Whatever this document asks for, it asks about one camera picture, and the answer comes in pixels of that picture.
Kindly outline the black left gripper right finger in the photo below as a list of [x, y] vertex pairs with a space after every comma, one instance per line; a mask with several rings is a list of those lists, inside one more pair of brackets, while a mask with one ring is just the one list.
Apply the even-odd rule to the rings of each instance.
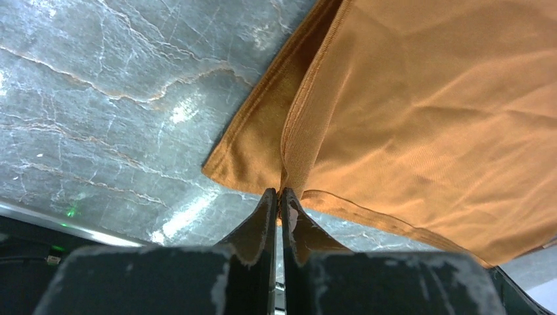
[[324, 231], [293, 190], [280, 195], [287, 314], [504, 314], [465, 254], [356, 252]]

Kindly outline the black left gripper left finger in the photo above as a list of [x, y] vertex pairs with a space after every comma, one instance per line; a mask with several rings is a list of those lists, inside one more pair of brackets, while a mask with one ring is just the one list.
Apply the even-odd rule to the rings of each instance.
[[277, 192], [212, 246], [73, 251], [36, 314], [273, 314]]

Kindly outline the orange cloth napkin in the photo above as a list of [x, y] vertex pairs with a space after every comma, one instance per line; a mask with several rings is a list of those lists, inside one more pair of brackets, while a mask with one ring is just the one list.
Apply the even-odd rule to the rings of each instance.
[[498, 266], [556, 244], [556, 2], [317, 1], [203, 173]]

